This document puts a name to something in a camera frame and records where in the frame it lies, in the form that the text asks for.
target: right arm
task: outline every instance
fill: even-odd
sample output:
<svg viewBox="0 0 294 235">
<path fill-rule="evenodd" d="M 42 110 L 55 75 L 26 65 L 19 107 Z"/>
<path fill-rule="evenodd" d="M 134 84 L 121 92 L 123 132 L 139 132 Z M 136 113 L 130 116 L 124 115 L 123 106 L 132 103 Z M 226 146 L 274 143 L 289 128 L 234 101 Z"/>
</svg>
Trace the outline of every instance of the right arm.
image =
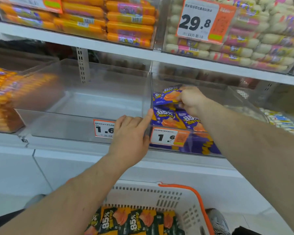
<svg viewBox="0 0 294 235">
<path fill-rule="evenodd" d="M 181 90 L 180 106 L 201 120 L 222 155 L 294 231 L 294 135 L 229 110 L 196 87 Z"/>
</svg>

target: shopping basket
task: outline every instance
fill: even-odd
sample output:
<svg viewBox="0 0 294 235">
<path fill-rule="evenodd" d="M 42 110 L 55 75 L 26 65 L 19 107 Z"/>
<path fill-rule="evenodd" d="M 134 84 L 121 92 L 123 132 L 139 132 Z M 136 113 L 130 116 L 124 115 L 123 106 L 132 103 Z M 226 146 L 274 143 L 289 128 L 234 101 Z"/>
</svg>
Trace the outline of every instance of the shopping basket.
<svg viewBox="0 0 294 235">
<path fill-rule="evenodd" d="M 188 186 L 118 180 L 104 204 L 132 209 L 174 210 L 186 235 L 214 235 L 199 193 Z"/>
</svg>

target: person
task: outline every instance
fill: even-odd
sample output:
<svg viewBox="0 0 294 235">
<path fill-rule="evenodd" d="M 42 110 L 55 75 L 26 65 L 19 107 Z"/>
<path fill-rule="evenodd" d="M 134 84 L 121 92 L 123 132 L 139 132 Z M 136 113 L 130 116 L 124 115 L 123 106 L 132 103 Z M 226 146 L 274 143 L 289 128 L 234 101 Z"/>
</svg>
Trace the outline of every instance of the person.
<svg viewBox="0 0 294 235">
<path fill-rule="evenodd" d="M 231 111 L 196 87 L 181 90 L 180 106 L 200 118 L 221 153 L 294 231 L 294 135 Z M 143 119 L 119 118 L 104 157 L 0 227 L 0 235 L 80 235 L 115 182 L 146 155 L 152 115 L 150 109 Z"/>
</svg>

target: left arm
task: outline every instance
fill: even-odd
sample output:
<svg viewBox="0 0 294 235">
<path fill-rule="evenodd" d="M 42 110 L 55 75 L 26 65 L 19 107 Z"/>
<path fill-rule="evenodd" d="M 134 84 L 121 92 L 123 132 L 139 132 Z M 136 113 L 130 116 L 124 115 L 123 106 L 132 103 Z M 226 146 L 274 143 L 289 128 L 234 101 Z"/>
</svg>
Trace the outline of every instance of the left arm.
<svg viewBox="0 0 294 235">
<path fill-rule="evenodd" d="M 112 186 L 147 153 L 152 117 L 122 116 L 107 155 L 0 228 L 0 235 L 80 235 Z"/>
</svg>

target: price tag with orange border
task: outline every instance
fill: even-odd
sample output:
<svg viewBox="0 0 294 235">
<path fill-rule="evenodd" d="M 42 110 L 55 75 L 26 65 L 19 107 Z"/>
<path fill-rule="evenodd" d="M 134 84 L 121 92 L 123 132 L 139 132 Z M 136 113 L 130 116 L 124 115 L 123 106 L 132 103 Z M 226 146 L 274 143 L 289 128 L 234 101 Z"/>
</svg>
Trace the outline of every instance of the price tag with orange border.
<svg viewBox="0 0 294 235">
<path fill-rule="evenodd" d="M 56 13 L 63 13 L 61 0 L 0 0 L 24 7 L 34 7 Z"/>
<path fill-rule="evenodd" d="M 184 0 L 176 36 L 222 44 L 236 7 L 209 0 Z"/>
<path fill-rule="evenodd" d="M 168 129 L 161 127 L 154 127 L 151 133 L 151 143 L 171 146 L 184 146 L 189 131 L 179 129 Z"/>
<path fill-rule="evenodd" d="M 95 120 L 95 136 L 102 138 L 113 138 L 114 121 Z"/>
</svg>

